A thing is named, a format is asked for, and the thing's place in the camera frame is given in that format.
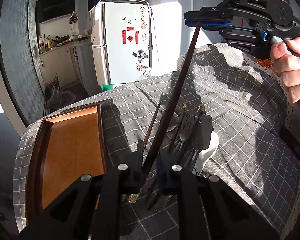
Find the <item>human hand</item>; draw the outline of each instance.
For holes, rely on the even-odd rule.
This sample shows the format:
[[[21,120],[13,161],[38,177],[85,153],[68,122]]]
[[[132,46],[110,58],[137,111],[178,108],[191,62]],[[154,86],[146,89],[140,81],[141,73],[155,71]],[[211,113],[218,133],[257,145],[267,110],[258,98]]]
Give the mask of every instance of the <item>human hand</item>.
[[[300,37],[286,41],[294,52],[300,54]],[[286,54],[287,46],[284,42],[273,44],[271,60],[274,70],[281,76],[285,86],[288,101],[291,106],[300,110],[300,58]]]

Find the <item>white refrigerator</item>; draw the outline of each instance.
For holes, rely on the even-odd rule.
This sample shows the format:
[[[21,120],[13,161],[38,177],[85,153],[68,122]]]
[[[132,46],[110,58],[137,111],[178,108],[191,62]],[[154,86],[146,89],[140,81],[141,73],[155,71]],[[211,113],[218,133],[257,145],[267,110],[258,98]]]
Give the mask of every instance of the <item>white refrigerator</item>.
[[[147,5],[98,3],[90,10],[98,84],[122,84],[151,75]]]

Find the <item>bolt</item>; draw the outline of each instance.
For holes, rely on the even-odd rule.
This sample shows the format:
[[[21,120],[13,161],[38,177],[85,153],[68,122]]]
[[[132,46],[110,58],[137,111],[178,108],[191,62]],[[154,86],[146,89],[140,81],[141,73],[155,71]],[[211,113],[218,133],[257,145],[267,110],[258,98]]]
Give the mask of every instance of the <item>bolt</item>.
[[[118,165],[118,170],[125,171],[128,168],[128,165],[125,163],[121,163]]]
[[[91,175],[89,175],[89,174],[83,174],[82,176],[81,176],[81,180],[82,181],[88,181],[88,180],[90,180],[91,179]]]
[[[173,171],[181,171],[181,170],[182,170],[182,167],[181,167],[180,165],[177,165],[177,164],[176,164],[176,165],[173,165],[173,166],[172,166],[172,170],[173,170]]]
[[[219,177],[216,175],[211,175],[209,176],[210,181],[212,182],[218,182],[219,181]]]

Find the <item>wooden tray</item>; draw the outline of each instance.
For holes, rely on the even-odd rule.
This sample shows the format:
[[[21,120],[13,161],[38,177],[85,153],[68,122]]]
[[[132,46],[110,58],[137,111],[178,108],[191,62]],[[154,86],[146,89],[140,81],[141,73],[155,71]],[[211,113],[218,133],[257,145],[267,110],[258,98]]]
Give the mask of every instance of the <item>wooden tray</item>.
[[[82,174],[104,174],[108,163],[100,105],[45,118],[26,181],[27,223]]]

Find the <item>red diamond sticker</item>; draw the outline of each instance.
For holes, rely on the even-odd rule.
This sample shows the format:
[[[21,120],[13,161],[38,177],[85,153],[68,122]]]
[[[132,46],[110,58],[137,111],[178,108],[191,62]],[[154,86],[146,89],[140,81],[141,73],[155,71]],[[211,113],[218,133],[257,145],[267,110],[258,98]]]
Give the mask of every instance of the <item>red diamond sticker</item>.
[[[133,40],[133,37],[130,35],[129,37],[128,37],[128,41],[132,41]]]

